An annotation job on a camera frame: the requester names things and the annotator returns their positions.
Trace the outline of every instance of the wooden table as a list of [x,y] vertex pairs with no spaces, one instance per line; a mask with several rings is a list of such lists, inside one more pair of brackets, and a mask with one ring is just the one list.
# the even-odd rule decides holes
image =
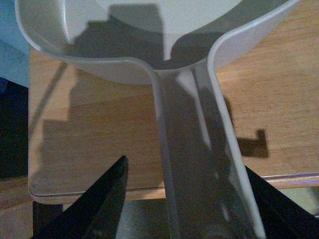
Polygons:
[[[303,1],[255,49],[217,71],[236,135],[252,146],[245,164],[277,188],[319,185],[318,12],[319,1]],[[36,201],[74,202],[123,154],[127,199],[165,197],[151,86],[103,80],[31,48],[29,92]],[[260,146],[258,130],[267,144]]]

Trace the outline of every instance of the white plastic scoop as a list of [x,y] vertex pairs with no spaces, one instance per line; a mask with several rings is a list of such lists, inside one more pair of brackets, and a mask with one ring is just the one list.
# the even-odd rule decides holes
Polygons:
[[174,239],[265,238],[215,69],[299,2],[15,1],[39,51],[106,79],[153,84]]

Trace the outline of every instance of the wooden surface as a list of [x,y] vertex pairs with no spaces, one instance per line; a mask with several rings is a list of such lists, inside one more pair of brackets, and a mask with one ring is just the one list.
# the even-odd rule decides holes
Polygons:
[[[319,185],[318,12],[319,1],[304,0],[255,49],[217,71],[236,136],[249,144],[256,131],[266,135],[266,153],[252,150],[245,164],[278,188]],[[164,197],[151,86],[103,80],[32,48],[29,93],[34,199],[72,203],[123,154],[127,198]]]
[[0,239],[32,236],[32,198],[27,178],[0,180]]

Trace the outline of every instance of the floor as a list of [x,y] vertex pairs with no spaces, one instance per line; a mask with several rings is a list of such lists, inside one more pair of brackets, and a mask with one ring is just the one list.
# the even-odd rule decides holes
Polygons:
[[[0,78],[0,239],[32,236],[26,179],[27,106],[27,88]],[[319,214],[319,188],[281,191],[311,214]],[[126,201],[117,238],[168,239],[166,200]]]

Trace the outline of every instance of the blue object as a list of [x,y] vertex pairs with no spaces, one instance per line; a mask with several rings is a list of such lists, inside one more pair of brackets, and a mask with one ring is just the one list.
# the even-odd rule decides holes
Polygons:
[[0,1],[0,77],[29,85],[29,44],[18,27],[13,0]]
[[8,84],[8,80],[0,77],[0,94],[5,92],[7,84]]

